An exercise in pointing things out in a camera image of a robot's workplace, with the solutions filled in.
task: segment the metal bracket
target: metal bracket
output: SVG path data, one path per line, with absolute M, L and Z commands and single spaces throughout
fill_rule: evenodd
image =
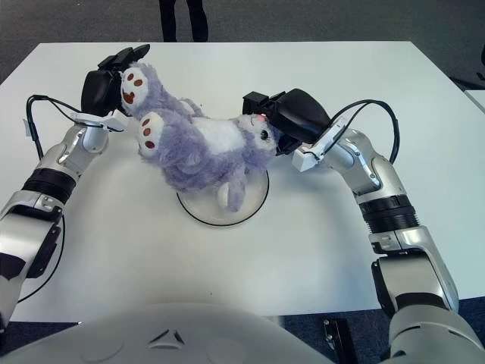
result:
M 349 324 L 344 318 L 324 320 L 324 338 L 328 346 L 336 352 L 340 364 L 357 364 L 354 343 Z

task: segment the black cable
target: black cable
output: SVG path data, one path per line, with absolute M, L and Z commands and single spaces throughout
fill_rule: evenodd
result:
M 324 153 L 327 153 L 340 139 L 340 137 L 343 135 L 343 133 L 349 128 L 350 123 L 354 120 L 355 116 L 367 105 L 370 104 L 375 104 L 379 105 L 381 108 L 387 111 L 389 116 L 391 117 L 391 121 L 393 123 L 393 133 L 394 133 L 394 141 L 393 141 L 393 149 L 391 151 L 391 155 L 389 158 L 389 162 L 394 163 L 396 160 L 396 157 L 399 152 L 399 144 L 401 143 L 401 136 L 399 134 L 399 123 L 397 121 L 396 115 L 394 114 L 394 111 L 391 109 L 391 107 L 386 104 L 384 101 L 378 101 L 378 100 L 372 100 L 372 99 L 366 99 L 366 100 L 361 100 L 357 102 L 353 102 L 350 105 L 347 105 L 345 108 L 337 112 L 331 119 L 331 123 L 333 123 L 341 114 L 346 112 L 347 110 L 357 106 L 357 105 L 362 105 L 351 117 L 349 123 L 343 128 L 342 132 L 339 133 L 339 135 L 336 136 L 336 139 L 332 142 L 332 144 L 327 148 L 327 150 Z
M 361 106 L 360 108 L 358 108 L 358 110 L 356 112 L 354 112 L 354 115 L 352 115 L 352 117 L 350 118 L 349 122 L 342 128 L 342 130 L 339 132 L 339 134 L 336 135 L 335 140 L 332 142 L 332 144 L 330 144 L 330 146 L 327 149 L 325 149 L 324 154 L 327 154 L 328 151 L 333 148 L 333 146 L 340 140 L 340 137 L 346 132 L 347 129 L 349 129 L 350 124 L 354 121 L 354 119 L 357 116 L 357 114 L 359 112 L 361 112 L 361 110 L 364 107 L 366 107 L 367 105 L 369 105 L 369 103 L 363 104 L 363 106 Z
M 79 110 L 73 108 L 72 106 L 68 105 L 68 104 L 65 104 L 64 102 L 61 102 L 61 101 L 58 101 L 56 99 L 51 99 L 50 97 L 48 96 L 43 96 L 43 95 L 32 95 L 31 97 L 29 97 L 27 99 L 27 122 L 29 123 L 29 129 L 30 129 L 30 135 L 32 136 L 32 140 L 34 141 L 34 143 L 36 144 L 36 148 L 37 148 L 37 155 L 39 156 L 39 160 L 42 159 L 42 157 L 44 156 L 44 153 L 42 152 L 42 146 L 40 144 L 40 140 L 39 140 L 39 135 L 37 134 L 37 130 L 36 130 L 36 124 L 34 123 L 33 121 L 33 117 L 32 117 L 32 104 L 36 101 L 36 100 L 48 100 L 50 101 L 50 103 L 53 104 L 53 106 L 55 106 L 57 108 L 57 110 L 60 111 L 60 113 L 62 113 L 65 117 L 67 117 L 68 119 L 71 119 L 69 118 L 55 103 L 57 102 L 59 105 L 63 105 L 65 106 L 66 108 L 69 108 L 75 112 L 79 112 Z M 47 277 L 47 279 L 44 281 L 44 283 L 42 283 L 39 287 L 37 287 L 33 292 L 27 294 L 25 297 L 19 299 L 17 301 L 17 303 L 21 303 L 25 300 L 27 300 L 28 298 L 30 298 L 31 296 L 33 296 L 34 294 L 36 294 L 37 292 L 39 292 L 42 288 L 44 288 L 44 286 L 51 280 L 52 276 L 54 275 L 54 273 L 57 271 L 58 269 L 58 266 L 59 266 L 59 263 L 61 263 L 61 258 L 62 258 L 62 253 L 64 252 L 64 244 L 65 244 L 65 241 L 66 241 L 66 219 L 64 217 L 64 215 L 61 216 L 62 218 L 62 241 L 61 241 L 61 252 L 59 253 L 59 257 L 58 257 L 58 261 L 55 263 L 55 266 L 54 266 L 54 269 L 52 269 L 52 272 L 51 274 Z
M 39 159 L 41 159 L 44 156 L 44 152 L 42 151 L 42 147 L 41 147 L 40 142 L 39 142 L 39 134 L 37 133 L 36 124 L 34 123 L 33 116 L 32 116 L 32 104 L 35 101 L 49 101 L 51 104 L 53 104 L 53 106 L 55 106 L 55 108 L 61 114 L 63 114 L 63 116 L 65 116 L 66 118 L 68 118 L 69 120 L 74 122 L 76 125 L 80 125 L 82 127 L 103 127 L 102 125 L 89 125 L 89 124 L 74 120 L 69 115 L 67 115 L 65 112 L 63 112 L 62 109 L 59 108 L 58 105 L 64 106 L 65 108 L 69 108 L 70 110 L 72 110 L 74 112 L 80 113 L 81 111 L 78 110 L 77 108 L 74 108 L 73 106 L 71 106 L 69 104 L 66 104 L 65 102 L 53 99 L 52 97 L 49 97 L 49 96 L 46 96 L 46 95 L 31 95 L 31 97 L 29 97 L 27 99 L 27 103 L 26 103 L 27 123 L 28 123 L 28 126 L 29 126 L 30 136 L 32 137 L 32 141 L 36 145 L 37 155 L 39 156 Z M 109 128 L 109 129 L 110 129 L 110 131 L 116 131 L 116 132 L 123 131 L 123 130 L 116 130 L 116 129 L 113 129 L 113 128 Z
M 30 298 L 37 292 L 39 292 L 44 286 L 51 280 L 52 276 L 54 275 L 55 271 L 57 271 L 59 263 L 61 262 L 62 252 L 64 252 L 64 242 L 66 240 L 66 220 L 64 219 L 64 215 L 62 215 L 62 243 L 61 243 L 61 252 L 59 253 L 58 261 L 55 263 L 54 269 L 52 269 L 51 274 L 47 277 L 47 279 L 42 283 L 37 289 L 35 289 L 32 293 L 27 294 L 24 298 L 21 298 L 17 301 L 17 303 L 23 302 L 26 299 Z

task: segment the white plush belly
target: white plush belly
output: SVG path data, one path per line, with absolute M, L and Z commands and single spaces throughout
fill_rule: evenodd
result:
M 238 127 L 229 120 L 193 118 L 194 126 L 207 141 L 212 154 L 221 154 L 244 147 L 246 141 Z

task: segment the black rim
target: black rim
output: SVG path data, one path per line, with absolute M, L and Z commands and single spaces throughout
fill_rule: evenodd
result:
M 268 192 L 270 190 L 270 175 L 268 173 L 268 171 L 266 171 L 266 178 L 268 179 L 268 188 L 266 189 L 266 193 L 264 194 L 264 198 L 263 200 L 261 201 L 261 205 L 259 205 L 259 207 L 250 215 L 248 216 L 247 218 L 244 218 L 243 220 L 241 221 L 238 221 L 238 222 L 233 222 L 232 224 L 211 224 L 210 222 L 207 222 L 207 221 L 204 221 L 204 220 L 201 220 L 200 218 L 194 216 L 193 213 L 191 213 L 186 207 L 185 205 L 182 203 L 182 200 L 180 199 L 180 196 L 179 194 L 177 193 L 177 198 L 180 202 L 180 204 L 182 205 L 183 209 L 187 212 L 187 214 L 189 214 L 190 216 L 192 216 L 195 220 L 197 221 L 200 221 L 201 223 L 203 224 L 206 224 L 206 225 L 210 225 L 210 226 L 217 226 L 217 227 L 224 227 L 224 226 L 234 226 L 234 225 L 238 225 L 238 224 L 241 224 L 242 222 L 252 218 L 256 212 L 258 212 L 261 207 L 264 205 L 264 203 L 266 202 L 266 198 L 268 197 Z

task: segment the stuffed bear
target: stuffed bear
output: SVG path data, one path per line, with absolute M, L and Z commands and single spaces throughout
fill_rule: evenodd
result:
M 276 155 L 277 132 L 266 117 L 207 118 L 191 100 L 172 96 L 147 64 L 135 62 L 121 77 L 123 107 L 140 122 L 142 158 L 161 167 L 175 190 L 214 186 L 221 207 L 237 212 L 246 175 L 266 171 Z

